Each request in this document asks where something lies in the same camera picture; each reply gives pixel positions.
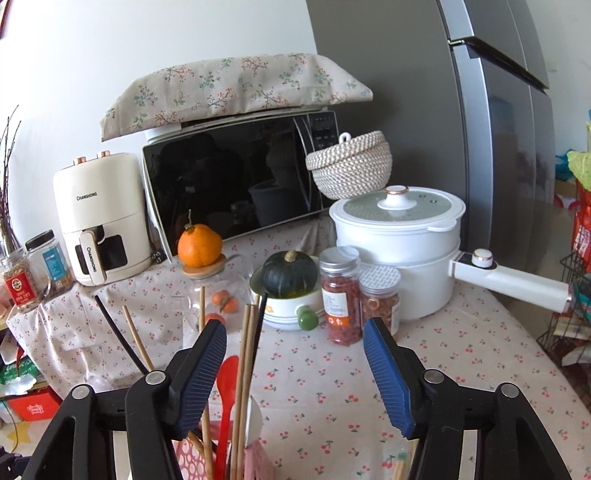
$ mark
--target wooden lid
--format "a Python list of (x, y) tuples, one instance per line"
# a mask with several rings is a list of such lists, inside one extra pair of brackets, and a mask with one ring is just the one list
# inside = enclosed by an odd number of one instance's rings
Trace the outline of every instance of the wooden lid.
[(226, 265), (227, 261), (228, 259), (226, 258), (226, 256), (224, 254), (221, 254), (214, 263), (208, 265), (207, 267), (193, 268), (184, 265), (183, 273), (189, 278), (196, 278), (198, 280), (201, 280), (203, 278), (212, 277), (216, 273), (220, 273)]

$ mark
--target red bag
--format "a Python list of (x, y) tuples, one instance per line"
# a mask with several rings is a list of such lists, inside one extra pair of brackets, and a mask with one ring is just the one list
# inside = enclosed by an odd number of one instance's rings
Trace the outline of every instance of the red bag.
[(577, 180), (577, 197), (581, 208), (574, 217), (571, 247), (583, 259), (585, 271), (591, 271), (591, 192)]

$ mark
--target black chopstick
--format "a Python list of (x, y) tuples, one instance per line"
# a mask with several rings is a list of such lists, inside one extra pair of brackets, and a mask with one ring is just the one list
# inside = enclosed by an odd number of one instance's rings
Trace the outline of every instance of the black chopstick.
[(107, 312), (107, 309), (103, 305), (103, 302), (101, 301), (101, 299), (98, 295), (95, 295), (95, 301), (96, 301), (96, 304), (99, 306), (100, 312), (103, 314), (103, 317), (105, 317), (105, 320), (107, 321), (107, 323), (111, 327), (111, 330), (113, 330), (113, 333), (117, 337), (117, 340), (119, 341), (121, 346), (124, 348), (124, 350), (127, 352), (129, 357), (133, 360), (133, 362), (135, 363), (135, 366), (138, 367), (140, 372), (142, 372), (142, 375), (147, 375), (148, 373), (150, 373), (148, 368), (142, 363), (142, 361), (139, 359), (139, 357), (135, 354), (134, 350), (131, 348), (131, 345), (129, 343), (127, 343), (127, 340), (125, 340), (125, 337), (117, 328), (117, 325), (115, 324), (115, 322), (113, 321), (113, 319), (109, 315), (109, 312)]
[(256, 361), (256, 351), (258, 350), (258, 342), (261, 338), (261, 329), (262, 329), (262, 320), (265, 316), (265, 309), (267, 308), (267, 297), (269, 296), (268, 293), (264, 293), (261, 298), (261, 304), (259, 305), (259, 312), (258, 317), (256, 319), (256, 330), (255, 330), (255, 343), (254, 349), (252, 351), (252, 372), (255, 371), (255, 361)]

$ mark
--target dried fruit jar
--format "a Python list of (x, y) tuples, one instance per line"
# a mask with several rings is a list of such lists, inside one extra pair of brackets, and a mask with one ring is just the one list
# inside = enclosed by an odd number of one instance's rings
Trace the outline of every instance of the dried fruit jar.
[(35, 279), (42, 283), (48, 277), (51, 283), (46, 300), (57, 297), (72, 288), (74, 275), (53, 230), (31, 238), (25, 243), (25, 247)]
[(319, 256), (322, 299), (329, 340), (349, 346), (361, 340), (359, 252), (354, 247), (332, 247)]
[(20, 313), (30, 312), (41, 303), (43, 291), (33, 278), (24, 248), (1, 259), (0, 268), (0, 275)]
[(380, 317), (392, 335), (398, 332), (400, 279), (400, 272), (391, 265), (372, 265), (363, 271), (359, 278), (363, 327), (370, 318)]

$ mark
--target blue gripper pad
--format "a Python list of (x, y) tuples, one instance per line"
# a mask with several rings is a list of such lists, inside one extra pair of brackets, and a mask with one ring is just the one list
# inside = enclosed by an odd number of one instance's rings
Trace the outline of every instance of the blue gripper pad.
[(210, 320), (170, 383), (167, 423), (178, 440), (197, 427), (226, 355), (226, 328)]
[(408, 438), (415, 429), (411, 392), (391, 353), (400, 348), (381, 319), (370, 319), (363, 329), (363, 350), (374, 375), (390, 423)]

